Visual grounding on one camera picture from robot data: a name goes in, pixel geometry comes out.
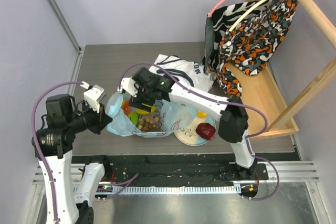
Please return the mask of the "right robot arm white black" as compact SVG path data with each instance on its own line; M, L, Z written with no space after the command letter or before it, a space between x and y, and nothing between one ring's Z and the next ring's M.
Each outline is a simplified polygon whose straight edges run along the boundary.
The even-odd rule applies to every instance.
M132 77L121 80L120 89L131 95L130 104L144 109L157 100L165 100L190 106L211 116L218 123L217 134L230 143L242 179L250 179L256 173L256 161L247 146L248 115L241 99L229 100L201 91L178 81L169 73L161 76L140 68Z

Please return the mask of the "light blue plastic bag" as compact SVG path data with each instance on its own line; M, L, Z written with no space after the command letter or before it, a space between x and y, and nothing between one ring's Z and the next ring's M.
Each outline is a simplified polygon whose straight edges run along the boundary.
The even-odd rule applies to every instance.
M165 137L188 126L196 117L196 110L190 106L185 106L176 102L156 101L154 106L156 110L149 115L139 115L158 117L160 129L158 132L141 132L137 126L134 126L128 116L123 113L121 104L123 99L130 99L129 94L115 93L108 100L106 105L106 113L112 118L112 122L108 124L107 130L110 133L122 137L137 135L141 137Z

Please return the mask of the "yellow fake pear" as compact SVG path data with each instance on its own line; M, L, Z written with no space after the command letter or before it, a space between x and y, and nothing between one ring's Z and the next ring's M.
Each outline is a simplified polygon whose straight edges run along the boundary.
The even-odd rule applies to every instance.
M197 116L200 118L205 118L207 117L207 114L203 111L197 111Z

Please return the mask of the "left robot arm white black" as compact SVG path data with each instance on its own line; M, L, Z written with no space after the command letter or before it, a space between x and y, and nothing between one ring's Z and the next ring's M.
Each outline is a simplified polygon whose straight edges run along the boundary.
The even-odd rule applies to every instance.
M112 167L105 155L90 156L80 170L81 181L77 191L73 189L71 161L76 135L85 130L94 134L112 122L99 104L98 110L85 100L77 109L75 99L69 94L59 94L46 100L45 122L36 132L32 145L39 145L43 157L36 152L43 171L47 199L47 223L93 223L92 203L100 181L111 178Z

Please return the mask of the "red fake apple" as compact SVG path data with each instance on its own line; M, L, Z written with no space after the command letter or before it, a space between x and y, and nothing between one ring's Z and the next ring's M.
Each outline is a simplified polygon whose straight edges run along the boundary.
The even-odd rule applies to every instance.
M209 123L200 123L195 132L202 138L206 140L211 140L215 133L216 133L216 128L212 126Z

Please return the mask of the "yellow fake banana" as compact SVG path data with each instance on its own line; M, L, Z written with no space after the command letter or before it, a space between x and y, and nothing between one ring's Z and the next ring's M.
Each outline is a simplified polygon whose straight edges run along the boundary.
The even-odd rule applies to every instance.
M136 108L136 113L139 115L149 115L154 113L156 110L156 107L153 106L147 106L145 105L142 109Z

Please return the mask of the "green fake fruit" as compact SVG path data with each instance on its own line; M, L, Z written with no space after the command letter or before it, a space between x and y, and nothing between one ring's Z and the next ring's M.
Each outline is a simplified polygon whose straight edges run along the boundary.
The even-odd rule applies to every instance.
M130 119L130 121L132 122L132 124L134 126L138 125L138 120L139 120L139 116L135 111L132 111L128 114L128 118Z

